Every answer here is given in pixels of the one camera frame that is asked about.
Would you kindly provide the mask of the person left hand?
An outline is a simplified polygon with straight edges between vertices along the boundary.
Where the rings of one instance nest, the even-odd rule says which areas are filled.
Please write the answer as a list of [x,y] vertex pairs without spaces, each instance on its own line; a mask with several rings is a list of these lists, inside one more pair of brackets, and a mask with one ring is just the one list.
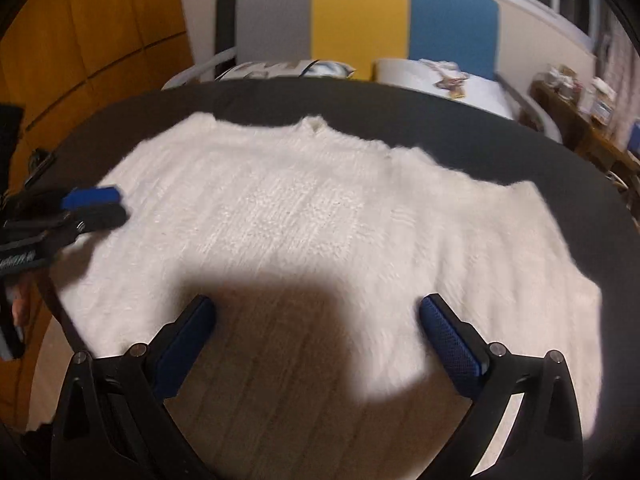
[[12,316],[15,327],[23,327],[29,321],[29,310],[28,298],[16,290],[12,299]]

